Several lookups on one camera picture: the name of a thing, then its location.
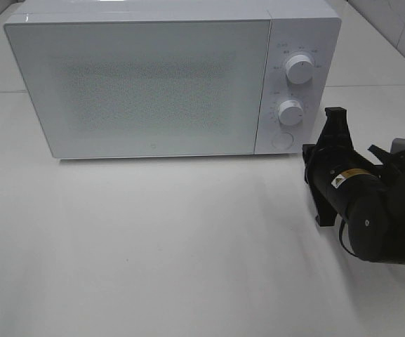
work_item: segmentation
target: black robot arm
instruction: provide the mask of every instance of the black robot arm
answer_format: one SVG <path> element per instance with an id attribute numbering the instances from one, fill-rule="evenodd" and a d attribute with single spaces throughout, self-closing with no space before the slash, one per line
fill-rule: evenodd
<path id="1" fill-rule="evenodd" d="M 326 116 L 317 144 L 303 146 L 318 224 L 333 226 L 339 214 L 358 258 L 405 264 L 405 140 L 394 140 L 392 153 L 372 145 L 382 161 L 374 165 L 354 151 L 346 110 L 330 107 Z"/>

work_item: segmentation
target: yellow warning sticker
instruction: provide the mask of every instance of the yellow warning sticker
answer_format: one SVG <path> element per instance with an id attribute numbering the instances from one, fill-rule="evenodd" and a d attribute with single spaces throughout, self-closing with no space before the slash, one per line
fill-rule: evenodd
<path id="1" fill-rule="evenodd" d="M 338 174 L 331 182 L 332 186 L 334 188 L 339 188 L 347 179 L 354 177 L 354 176 L 359 176 L 361 174 L 369 174 L 372 176 L 372 174 L 364 169 L 360 168 L 351 168 L 350 170 L 344 171 L 340 174 Z"/>

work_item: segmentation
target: microwave door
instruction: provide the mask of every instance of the microwave door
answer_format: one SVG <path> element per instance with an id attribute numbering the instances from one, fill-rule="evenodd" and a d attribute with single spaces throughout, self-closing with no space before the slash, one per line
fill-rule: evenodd
<path id="1" fill-rule="evenodd" d="M 252 154 L 269 30 L 269 20 L 6 27 L 61 159 Z"/>

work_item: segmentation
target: microwave oven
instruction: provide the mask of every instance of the microwave oven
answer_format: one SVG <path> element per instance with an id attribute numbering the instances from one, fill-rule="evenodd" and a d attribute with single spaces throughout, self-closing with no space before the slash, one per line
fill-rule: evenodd
<path id="1" fill-rule="evenodd" d="M 4 25 L 59 159 L 301 152 L 340 19 L 324 0 L 26 0 Z"/>

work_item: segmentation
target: white knob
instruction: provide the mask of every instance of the white knob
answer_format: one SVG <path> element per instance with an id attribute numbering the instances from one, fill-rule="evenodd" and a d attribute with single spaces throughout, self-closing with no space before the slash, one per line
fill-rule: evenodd
<path id="1" fill-rule="evenodd" d="M 304 84 L 313 77 L 313 60 L 305 54 L 291 57 L 285 64 L 286 76 L 291 83 Z"/>
<path id="2" fill-rule="evenodd" d="M 280 104 L 277 109 L 280 123 L 287 126 L 293 126 L 302 121 L 303 108 L 297 100 L 287 100 Z"/>

